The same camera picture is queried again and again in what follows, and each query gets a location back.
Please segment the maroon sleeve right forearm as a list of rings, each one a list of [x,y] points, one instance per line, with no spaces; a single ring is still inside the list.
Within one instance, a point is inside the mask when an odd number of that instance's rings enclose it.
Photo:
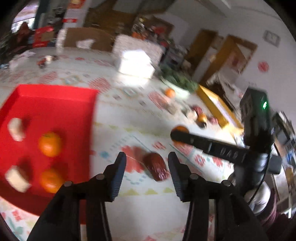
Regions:
[[[274,188],[271,189],[270,199],[267,202],[265,209],[258,214],[257,219],[259,220],[261,226],[264,230],[268,230],[276,220],[277,210],[276,210],[276,193]]]

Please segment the white gloved right hand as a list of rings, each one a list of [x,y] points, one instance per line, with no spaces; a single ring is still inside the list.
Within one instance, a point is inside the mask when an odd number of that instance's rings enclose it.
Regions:
[[[227,180],[229,180],[235,186],[236,181],[235,181],[234,172],[228,177]],[[257,190],[257,187],[255,189],[248,191],[244,196],[244,200],[246,202],[249,202],[250,199],[255,194],[256,190]],[[253,200],[249,204],[250,209],[253,211],[255,215],[259,215],[266,208],[269,202],[270,196],[271,196],[271,190],[269,186],[266,184],[266,182],[264,181],[262,185],[259,187],[259,190],[254,196]]]

